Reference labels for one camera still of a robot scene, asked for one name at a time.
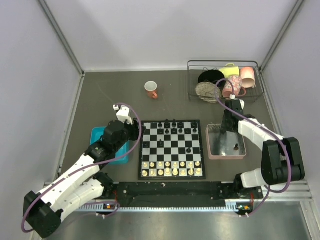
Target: pink cup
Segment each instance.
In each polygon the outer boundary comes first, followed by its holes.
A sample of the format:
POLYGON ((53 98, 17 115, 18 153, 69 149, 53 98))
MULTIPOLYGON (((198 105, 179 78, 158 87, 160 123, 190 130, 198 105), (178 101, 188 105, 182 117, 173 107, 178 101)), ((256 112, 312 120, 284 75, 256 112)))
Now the pink cup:
POLYGON ((255 71, 253 67, 246 66, 240 69, 240 77, 242 78, 242 87, 254 88, 256 84, 255 71))
MULTIPOLYGON (((244 87, 242 87, 242 78, 240 76, 232 75, 228 77, 228 80, 232 82, 232 85, 234 88, 234 94, 236 97, 243 97, 244 95, 246 95, 247 91, 244 87)), ((232 94, 232 86, 229 81, 226 82, 222 90, 222 96, 224 98, 230 98, 230 95, 232 94)))

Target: teal tray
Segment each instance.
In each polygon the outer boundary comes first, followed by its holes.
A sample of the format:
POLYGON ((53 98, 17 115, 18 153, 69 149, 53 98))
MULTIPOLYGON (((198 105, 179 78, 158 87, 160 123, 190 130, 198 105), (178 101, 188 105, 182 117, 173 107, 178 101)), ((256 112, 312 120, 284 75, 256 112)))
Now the teal tray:
MULTIPOLYGON (((101 127, 95 127, 94 129, 92 129, 91 132, 91 140, 90 140, 90 145, 95 143, 96 141, 98 141, 101 136, 104 134, 104 130, 105 130, 105 126, 101 126, 101 127)), ((122 148, 119 149, 119 151, 116 152, 115 157, 119 157, 125 153, 127 153, 129 151, 129 143, 126 142, 122 148)), ((118 159, 117 161, 113 161, 111 163, 109 163, 110 165, 116 165, 116 164, 126 164, 129 161, 129 156, 125 156, 123 158, 118 159)))

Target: chessboard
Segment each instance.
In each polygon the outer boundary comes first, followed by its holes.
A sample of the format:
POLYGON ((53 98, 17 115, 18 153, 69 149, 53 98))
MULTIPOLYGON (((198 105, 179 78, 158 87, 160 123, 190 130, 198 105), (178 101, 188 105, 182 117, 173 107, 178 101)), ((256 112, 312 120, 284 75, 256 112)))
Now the chessboard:
POLYGON ((206 179, 200 120, 142 121, 139 180, 206 179))

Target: white wall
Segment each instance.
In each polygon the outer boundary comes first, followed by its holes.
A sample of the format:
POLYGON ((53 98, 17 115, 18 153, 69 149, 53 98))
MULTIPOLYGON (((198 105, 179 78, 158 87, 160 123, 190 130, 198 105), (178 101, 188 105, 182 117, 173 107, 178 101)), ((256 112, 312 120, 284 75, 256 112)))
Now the white wall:
POLYGON ((47 0, 85 70, 261 63, 294 0, 47 0))
POLYGON ((306 179, 320 207, 320 1, 305 1, 264 78, 283 131, 300 141, 306 179))
POLYGON ((80 76, 37 1, 0 1, 0 32, 0 239, 21 240, 24 196, 54 176, 80 76))

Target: wire rack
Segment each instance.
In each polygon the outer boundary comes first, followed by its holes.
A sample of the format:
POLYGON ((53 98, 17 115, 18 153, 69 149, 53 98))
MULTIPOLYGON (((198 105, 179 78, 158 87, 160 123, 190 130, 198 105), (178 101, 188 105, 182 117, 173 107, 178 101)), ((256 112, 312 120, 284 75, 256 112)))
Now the wire rack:
POLYGON ((190 60, 187 64, 188 67, 188 96, 190 100, 214 100, 213 96, 199 96, 196 94, 196 86, 198 84, 199 76, 208 70, 221 69, 227 64, 233 63, 240 69, 244 67, 252 67, 255 74, 255 87, 247 88, 246 95, 238 97, 239 99, 245 100, 245 102, 254 103, 264 93, 264 87, 261 83, 261 73, 259 70, 258 63, 255 61, 235 61, 235 60, 190 60))

